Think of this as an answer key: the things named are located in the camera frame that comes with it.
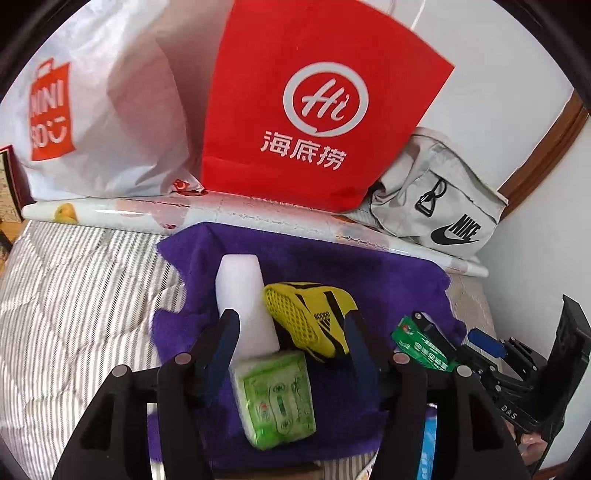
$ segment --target grey striped bedding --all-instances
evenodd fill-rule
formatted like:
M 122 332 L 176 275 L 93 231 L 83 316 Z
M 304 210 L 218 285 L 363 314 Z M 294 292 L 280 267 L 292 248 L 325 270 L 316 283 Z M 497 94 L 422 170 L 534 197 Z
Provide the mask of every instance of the grey striped bedding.
M 155 248 L 162 238 L 32 221 L 16 242 L 0 278 L 0 436 L 32 480 L 51 478 L 115 365 L 160 364 L 152 316 L 179 311 L 185 299 Z M 478 281 L 457 277 L 452 291 L 458 318 L 467 309 L 494 335 Z M 325 479 L 355 480 L 371 456 L 323 462 Z M 161 464 L 152 475 L 164 478 Z

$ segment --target green packet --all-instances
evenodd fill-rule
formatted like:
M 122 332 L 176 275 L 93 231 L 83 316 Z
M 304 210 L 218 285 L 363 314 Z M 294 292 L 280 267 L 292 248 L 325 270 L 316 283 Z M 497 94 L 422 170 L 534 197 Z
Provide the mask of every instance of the green packet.
M 400 320 L 396 330 L 392 332 L 392 340 L 401 351 L 410 355 L 427 368 L 452 372 L 457 362 L 448 362 L 439 348 L 418 328 L 412 318 L 406 316 Z
M 267 450 L 316 431 L 304 352 L 247 360 L 231 374 L 242 427 L 254 447 Z

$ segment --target red paper bag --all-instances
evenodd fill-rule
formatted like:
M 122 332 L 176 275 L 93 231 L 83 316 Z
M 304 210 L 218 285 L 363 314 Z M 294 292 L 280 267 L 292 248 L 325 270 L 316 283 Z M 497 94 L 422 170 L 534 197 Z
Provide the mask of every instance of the red paper bag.
M 452 70 L 356 0 L 236 0 L 210 91 L 203 184 L 354 209 Z

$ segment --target white plastic bag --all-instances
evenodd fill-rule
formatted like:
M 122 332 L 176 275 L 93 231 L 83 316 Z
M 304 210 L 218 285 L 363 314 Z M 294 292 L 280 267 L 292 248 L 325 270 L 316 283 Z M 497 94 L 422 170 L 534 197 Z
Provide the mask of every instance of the white plastic bag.
M 200 189 L 155 25 L 168 0 L 92 0 L 33 55 L 0 104 L 35 200 Z

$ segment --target haidilao logo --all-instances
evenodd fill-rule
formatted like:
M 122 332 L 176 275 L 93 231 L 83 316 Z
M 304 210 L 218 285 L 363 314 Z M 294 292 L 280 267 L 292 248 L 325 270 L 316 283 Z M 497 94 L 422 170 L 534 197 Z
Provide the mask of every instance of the haidilao logo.
M 354 129 L 368 106 L 363 79 L 349 67 L 330 61 L 302 68 L 283 92 L 287 118 L 297 129 L 315 137 L 337 137 Z

